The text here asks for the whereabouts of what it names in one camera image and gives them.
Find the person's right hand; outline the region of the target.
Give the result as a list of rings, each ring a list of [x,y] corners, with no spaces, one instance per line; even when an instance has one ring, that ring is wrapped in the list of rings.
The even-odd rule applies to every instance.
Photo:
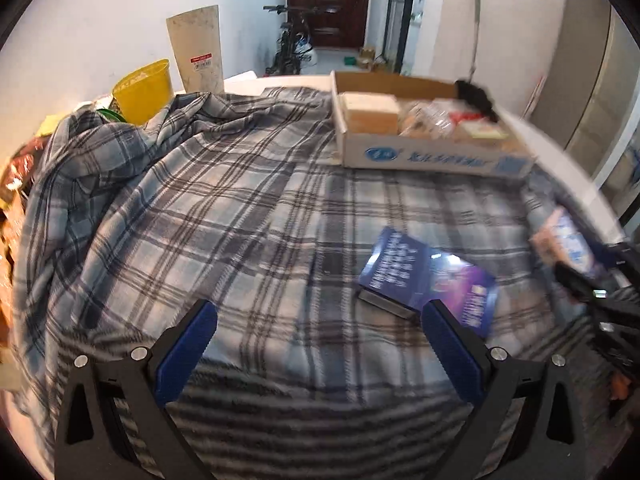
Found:
[[[613,413],[639,409],[638,384],[618,370],[614,370],[608,378],[608,407]]]

